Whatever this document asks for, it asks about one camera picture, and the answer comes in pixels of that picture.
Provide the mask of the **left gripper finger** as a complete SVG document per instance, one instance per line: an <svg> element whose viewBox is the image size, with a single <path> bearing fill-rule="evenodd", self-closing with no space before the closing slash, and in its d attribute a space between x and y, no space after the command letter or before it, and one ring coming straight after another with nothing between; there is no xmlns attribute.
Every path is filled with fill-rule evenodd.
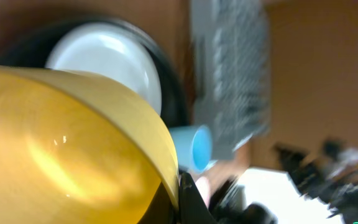
<svg viewBox="0 0 358 224"><path fill-rule="evenodd" d="M181 173L179 214L181 224L217 224L205 205L195 181L187 172Z"/></svg>

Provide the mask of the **pink plastic cup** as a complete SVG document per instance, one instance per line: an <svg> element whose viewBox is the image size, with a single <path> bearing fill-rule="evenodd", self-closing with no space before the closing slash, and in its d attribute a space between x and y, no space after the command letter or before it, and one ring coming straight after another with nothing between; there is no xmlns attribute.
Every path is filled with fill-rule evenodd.
<svg viewBox="0 0 358 224"><path fill-rule="evenodd" d="M195 181L195 184L198 192L201 195L201 198L203 199L204 204L206 207L209 207L211 200L211 186L208 178L205 176L198 177Z"/></svg>

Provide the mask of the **blue plastic cup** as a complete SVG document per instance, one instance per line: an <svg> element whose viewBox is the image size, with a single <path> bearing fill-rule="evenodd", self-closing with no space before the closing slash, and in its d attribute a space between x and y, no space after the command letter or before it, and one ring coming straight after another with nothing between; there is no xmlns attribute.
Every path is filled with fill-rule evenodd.
<svg viewBox="0 0 358 224"><path fill-rule="evenodd" d="M213 138L206 125L181 126L169 129L181 170L202 173L213 151Z"/></svg>

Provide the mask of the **yellow bowl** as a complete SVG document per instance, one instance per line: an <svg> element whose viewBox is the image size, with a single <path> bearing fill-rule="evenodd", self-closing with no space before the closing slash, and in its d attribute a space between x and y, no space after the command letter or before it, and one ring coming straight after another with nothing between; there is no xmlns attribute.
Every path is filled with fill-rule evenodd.
<svg viewBox="0 0 358 224"><path fill-rule="evenodd" d="M0 223L165 223L178 161L158 113L94 73L0 66Z"/></svg>

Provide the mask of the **grey round plate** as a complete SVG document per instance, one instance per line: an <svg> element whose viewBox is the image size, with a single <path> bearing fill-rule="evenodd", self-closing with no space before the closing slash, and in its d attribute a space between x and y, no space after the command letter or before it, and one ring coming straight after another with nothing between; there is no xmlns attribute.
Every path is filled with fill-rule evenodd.
<svg viewBox="0 0 358 224"><path fill-rule="evenodd" d="M154 61L123 28L105 22L77 26L56 43L45 66L108 77L136 92L158 114L162 112L162 89Z"/></svg>

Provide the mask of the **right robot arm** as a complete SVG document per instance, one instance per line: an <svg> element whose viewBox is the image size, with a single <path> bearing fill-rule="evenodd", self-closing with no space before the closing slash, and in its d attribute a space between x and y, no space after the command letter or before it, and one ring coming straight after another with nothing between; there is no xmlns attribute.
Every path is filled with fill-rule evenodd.
<svg viewBox="0 0 358 224"><path fill-rule="evenodd" d="M277 153L282 169L289 175L291 183L300 196L318 199L328 206L329 217L338 215L344 223L358 223L358 169L344 175L328 171L340 163L344 143L338 139L327 139L322 144L322 158L328 163L321 166L318 160L308 162L304 149L277 143ZM265 206L252 203L245 209L235 208L234 195L238 193L234 179L228 179L209 204L209 211L219 223L278 223L278 218Z"/></svg>

